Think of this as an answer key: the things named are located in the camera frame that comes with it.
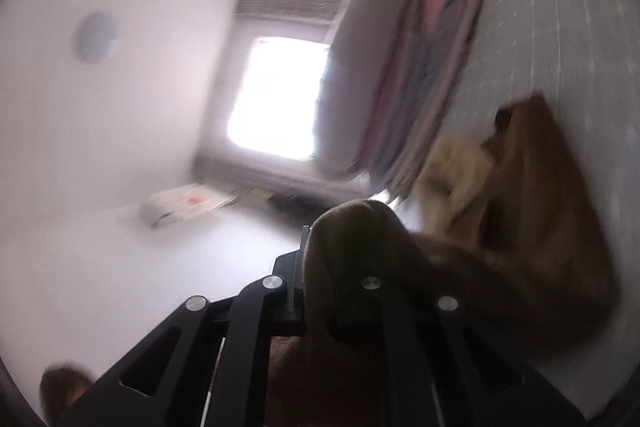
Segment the person's hand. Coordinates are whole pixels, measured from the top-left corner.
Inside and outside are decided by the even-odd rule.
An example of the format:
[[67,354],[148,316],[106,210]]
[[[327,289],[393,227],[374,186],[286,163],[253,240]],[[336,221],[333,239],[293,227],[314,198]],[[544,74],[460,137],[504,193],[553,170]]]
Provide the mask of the person's hand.
[[42,374],[39,385],[44,420],[55,426],[62,414],[94,383],[92,376],[73,365],[52,365]]

